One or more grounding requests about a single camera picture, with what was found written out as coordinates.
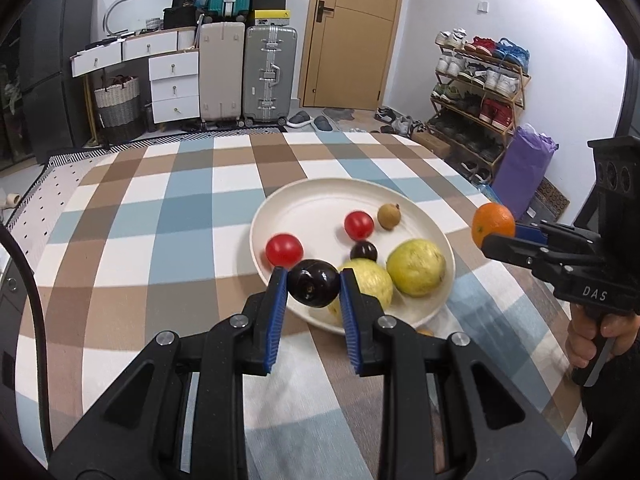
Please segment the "right hand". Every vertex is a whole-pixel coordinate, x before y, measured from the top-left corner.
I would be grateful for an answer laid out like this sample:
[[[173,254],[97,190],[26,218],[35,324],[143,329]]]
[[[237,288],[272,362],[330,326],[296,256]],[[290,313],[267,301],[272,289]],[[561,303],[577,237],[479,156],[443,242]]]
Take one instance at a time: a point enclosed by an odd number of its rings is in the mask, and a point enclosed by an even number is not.
[[[570,304],[570,324],[568,324],[565,343],[568,360],[574,367],[585,368],[597,354],[597,346],[594,343],[594,338],[597,335],[614,340],[610,359],[614,356],[621,356],[634,344],[638,331],[638,315],[608,314],[598,324],[586,315],[583,306]]]

